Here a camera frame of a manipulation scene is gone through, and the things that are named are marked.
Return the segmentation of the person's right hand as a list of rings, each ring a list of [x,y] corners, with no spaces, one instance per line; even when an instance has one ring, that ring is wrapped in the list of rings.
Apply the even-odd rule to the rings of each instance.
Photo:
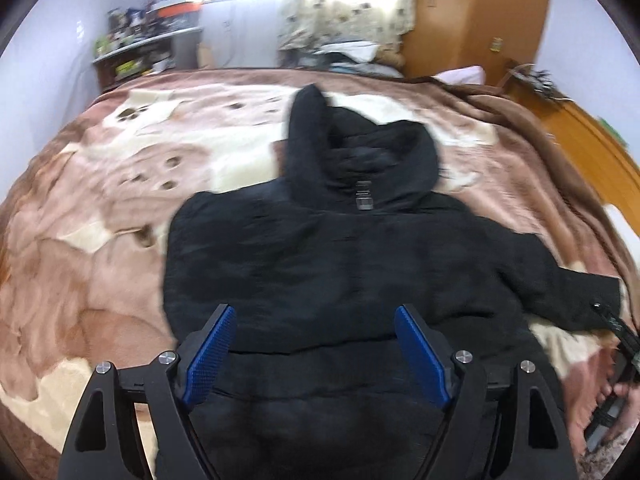
[[[598,406],[605,404],[609,396],[615,394],[618,398],[626,400],[623,411],[618,415],[614,425],[608,430],[605,439],[612,440],[622,434],[628,428],[634,426],[639,420],[639,385],[618,382],[614,386],[605,382],[597,396]]]

